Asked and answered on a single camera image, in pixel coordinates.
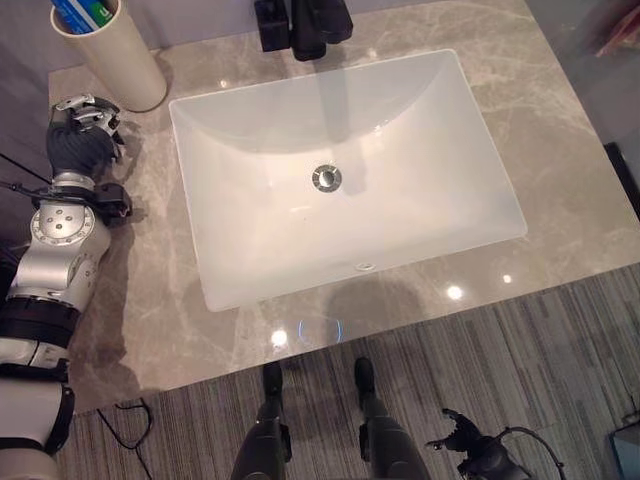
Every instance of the gray wall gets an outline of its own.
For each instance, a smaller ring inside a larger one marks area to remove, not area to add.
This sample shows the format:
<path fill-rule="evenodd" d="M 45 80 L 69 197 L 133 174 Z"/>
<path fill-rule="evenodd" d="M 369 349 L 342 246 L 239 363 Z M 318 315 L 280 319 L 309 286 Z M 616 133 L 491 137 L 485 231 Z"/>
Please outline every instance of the gray wall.
<path fill-rule="evenodd" d="M 346 0 L 353 13 L 428 0 Z M 640 179 L 640 53 L 596 59 L 614 21 L 637 0 L 529 0 L 603 142 L 617 141 Z M 129 0 L 151 48 L 255 30 L 252 0 Z M 81 63 L 49 26 L 49 0 L 3 0 L 0 17 L 0 151 L 48 175 L 47 73 Z M 0 179 L 38 182 L 0 160 Z M 30 202 L 0 191 L 0 240 L 26 240 Z"/>
<path fill-rule="evenodd" d="M 640 184 L 640 44 L 597 58 L 640 0 L 529 0 L 602 143 L 617 142 Z"/>

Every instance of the toothbrush holder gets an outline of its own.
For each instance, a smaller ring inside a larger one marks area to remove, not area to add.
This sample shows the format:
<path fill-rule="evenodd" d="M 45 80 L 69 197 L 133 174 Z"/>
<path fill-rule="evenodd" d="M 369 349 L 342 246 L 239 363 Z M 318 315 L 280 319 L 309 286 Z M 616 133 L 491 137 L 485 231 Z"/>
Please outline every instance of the toothbrush holder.
<path fill-rule="evenodd" d="M 51 26 L 78 50 L 87 66 L 113 94 L 115 102 L 132 112 L 156 107 L 167 93 L 167 81 L 149 53 L 123 0 L 107 0 L 113 18 L 100 29 L 73 34 L 55 8 Z"/>

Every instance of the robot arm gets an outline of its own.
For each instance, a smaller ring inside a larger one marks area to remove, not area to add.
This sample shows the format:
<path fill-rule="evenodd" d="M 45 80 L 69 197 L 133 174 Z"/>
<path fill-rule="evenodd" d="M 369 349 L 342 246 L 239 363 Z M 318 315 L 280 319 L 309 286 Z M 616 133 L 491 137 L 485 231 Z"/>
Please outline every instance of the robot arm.
<path fill-rule="evenodd" d="M 52 108 L 53 182 L 31 219 L 31 245 L 0 311 L 0 479 L 54 479 L 74 395 L 67 347 L 109 247 L 106 225 L 130 213 L 120 185 L 94 176 L 119 155 L 118 108 L 82 95 Z"/>

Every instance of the striped carpet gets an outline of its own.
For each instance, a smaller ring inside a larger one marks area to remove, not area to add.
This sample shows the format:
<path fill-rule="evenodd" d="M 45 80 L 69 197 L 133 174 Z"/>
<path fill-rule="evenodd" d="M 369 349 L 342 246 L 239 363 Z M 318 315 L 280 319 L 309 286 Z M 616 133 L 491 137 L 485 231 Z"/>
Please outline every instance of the striped carpet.
<path fill-rule="evenodd" d="M 640 265 L 339 344 L 283 362 L 293 438 L 289 479 L 365 478 L 353 361 L 368 355 L 379 396 L 416 443 L 450 433 L 449 407 L 496 434 L 523 425 L 549 441 L 569 479 L 616 478 L 607 434 L 640 393 Z M 155 423 L 141 447 L 155 479 L 227 479 L 261 402 L 260 369 L 149 397 Z M 123 436 L 142 413 L 106 409 Z M 505 440 L 540 479 L 556 473 L 533 440 Z M 456 479 L 461 456 L 422 448 L 434 480 Z M 73 423 L 57 460 L 68 479 L 143 479 L 98 415 Z"/>

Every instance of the sink basin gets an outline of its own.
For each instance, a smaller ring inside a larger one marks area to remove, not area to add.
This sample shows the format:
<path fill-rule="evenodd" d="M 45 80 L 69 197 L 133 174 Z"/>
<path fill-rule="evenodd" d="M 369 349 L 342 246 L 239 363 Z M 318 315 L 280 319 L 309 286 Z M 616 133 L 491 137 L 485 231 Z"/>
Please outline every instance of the sink basin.
<path fill-rule="evenodd" d="M 212 311 L 526 233 L 452 50 L 170 112 Z"/>

